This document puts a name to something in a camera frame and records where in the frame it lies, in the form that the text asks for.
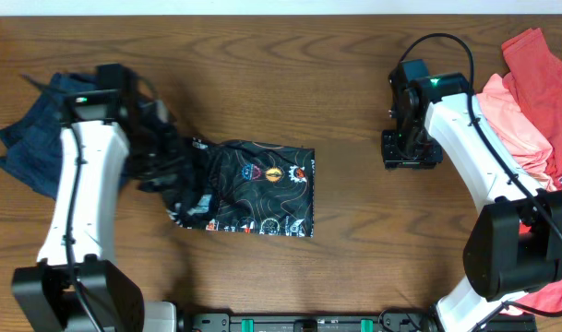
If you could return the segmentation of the black orange-patterned cycling jersey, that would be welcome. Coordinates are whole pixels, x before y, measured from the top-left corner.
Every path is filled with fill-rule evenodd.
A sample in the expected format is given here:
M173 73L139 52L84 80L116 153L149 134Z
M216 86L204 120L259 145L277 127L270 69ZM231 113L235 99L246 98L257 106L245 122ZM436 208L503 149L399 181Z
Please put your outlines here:
M312 237L315 168L311 148L184 138L149 157L138 188L181 228Z

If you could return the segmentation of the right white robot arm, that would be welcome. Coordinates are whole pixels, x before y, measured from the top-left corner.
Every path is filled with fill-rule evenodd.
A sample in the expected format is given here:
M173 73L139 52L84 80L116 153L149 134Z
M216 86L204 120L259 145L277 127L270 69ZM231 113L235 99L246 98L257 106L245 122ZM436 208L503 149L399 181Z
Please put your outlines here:
M389 74L393 130L381 137L387 169L433 169L449 156L469 189L478 219L466 243L464 277L419 321L423 331L510 331L557 309L503 310L562 279L562 193L548 192L511 157L484 118L461 73L432 76L415 62Z

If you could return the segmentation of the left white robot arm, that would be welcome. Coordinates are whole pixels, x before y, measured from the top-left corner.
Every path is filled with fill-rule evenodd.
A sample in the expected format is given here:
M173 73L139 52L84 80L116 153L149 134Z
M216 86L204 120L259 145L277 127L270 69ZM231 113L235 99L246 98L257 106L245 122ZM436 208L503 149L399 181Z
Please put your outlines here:
M54 215L33 267L11 289L35 331L168 331L176 306L147 302L115 263L114 214L136 105L118 89L65 96Z

